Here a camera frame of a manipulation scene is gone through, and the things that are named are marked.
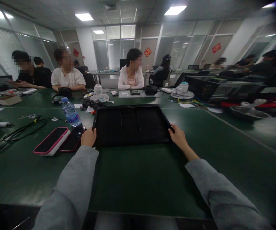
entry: small fan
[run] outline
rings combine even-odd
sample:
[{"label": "small fan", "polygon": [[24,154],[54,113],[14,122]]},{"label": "small fan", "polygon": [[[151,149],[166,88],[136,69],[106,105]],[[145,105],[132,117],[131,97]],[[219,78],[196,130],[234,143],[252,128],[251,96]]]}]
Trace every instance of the small fan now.
[{"label": "small fan", "polygon": [[188,91],[188,83],[182,82],[179,86],[172,89],[171,97],[178,99],[191,99],[194,97],[194,93]]},{"label": "small fan", "polygon": [[90,100],[94,102],[106,102],[109,100],[107,94],[103,94],[103,87],[100,84],[94,86],[94,95],[90,97]]}]

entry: green table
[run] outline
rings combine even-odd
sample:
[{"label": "green table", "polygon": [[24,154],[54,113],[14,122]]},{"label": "green table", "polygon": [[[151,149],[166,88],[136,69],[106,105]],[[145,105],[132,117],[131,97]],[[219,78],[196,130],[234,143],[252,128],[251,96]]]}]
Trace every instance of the green table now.
[{"label": "green table", "polygon": [[[17,120],[23,115],[64,119],[61,105],[50,101],[53,95],[52,90],[40,90],[0,111],[0,121],[16,125],[0,129],[0,139],[30,122],[27,118]],[[181,108],[169,102],[167,94],[162,98],[134,99],[108,95],[115,105],[159,104],[168,120],[184,130],[196,153],[224,174],[271,223],[276,223],[276,119],[262,124],[258,121],[248,128],[226,114],[214,116],[204,110]],[[77,103],[80,97],[81,92],[75,92],[72,103]],[[92,114],[79,111],[79,115],[84,126],[92,126]],[[62,121],[49,121],[36,134],[0,152],[0,203],[39,206],[50,196],[62,169],[74,154],[41,157],[34,155],[33,149],[53,129],[63,126],[70,127]],[[90,211],[212,218],[185,170],[186,158],[174,144],[98,148],[98,151]]]}]

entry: gray jacket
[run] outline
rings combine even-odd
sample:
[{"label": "gray jacket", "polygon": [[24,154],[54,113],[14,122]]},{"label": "gray jacket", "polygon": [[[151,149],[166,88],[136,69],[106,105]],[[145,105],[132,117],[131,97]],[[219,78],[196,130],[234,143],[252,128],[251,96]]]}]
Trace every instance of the gray jacket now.
[{"label": "gray jacket", "polygon": [[[81,146],[41,207],[34,229],[81,229],[88,211],[98,151]],[[273,229],[254,204],[207,161],[186,164],[219,229]]]}]

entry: smartphone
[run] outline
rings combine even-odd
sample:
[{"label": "smartphone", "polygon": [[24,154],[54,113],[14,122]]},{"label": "smartphone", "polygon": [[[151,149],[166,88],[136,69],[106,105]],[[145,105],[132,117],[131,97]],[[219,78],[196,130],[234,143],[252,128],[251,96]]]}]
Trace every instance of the smartphone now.
[{"label": "smartphone", "polygon": [[70,133],[66,127],[56,128],[33,150],[33,153],[42,156],[54,155]]},{"label": "smartphone", "polygon": [[80,146],[80,138],[86,127],[75,127],[60,148],[60,152],[74,152]]}]

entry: black hair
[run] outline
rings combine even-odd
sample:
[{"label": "black hair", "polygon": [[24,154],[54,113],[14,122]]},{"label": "black hair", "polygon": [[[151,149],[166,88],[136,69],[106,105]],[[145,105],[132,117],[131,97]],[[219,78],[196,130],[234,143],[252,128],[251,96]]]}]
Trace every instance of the black hair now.
[{"label": "black hair", "polygon": [[78,65],[79,66],[79,61],[77,59],[74,59],[74,65]]},{"label": "black hair", "polygon": [[34,58],[33,58],[33,62],[34,62],[36,65],[39,65],[39,64],[41,64],[41,63],[44,64],[44,61],[43,61],[42,58],[40,58],[40,57],[34,57]]},{"label": "black hair", "polygon": [[160,66],[162,66],[164,70],[168,70],[170,67],[170,63],[171,63],[171,55],[167,54],[166,56],[163,57],[162,63],[160,64]]},{"label": "black hair", "polygon": [[62,61],[63,53],[66,52],[66,49],[55,49],[54,51],[54,57],[57,62]]},{"label": "black hair", "polygon": [[255,54],[250,54],[246,57],[246,59],[249,59],[249,58],[255,58]]},{"label": "black hair", "polygon": [[13,53],[12,53],[12,59],[15,62],[19,62],[19,61],[22,61],[22,62],[31,62],[31,57],[26,52],[19,51],[19,50],[13,51]]},{"label": "black hair", "polygon": [[142,55],[142,52],[139,49],[133,48],[130,49],[126,56],[126,66],[130,65],[130,61],[134,61]]}]

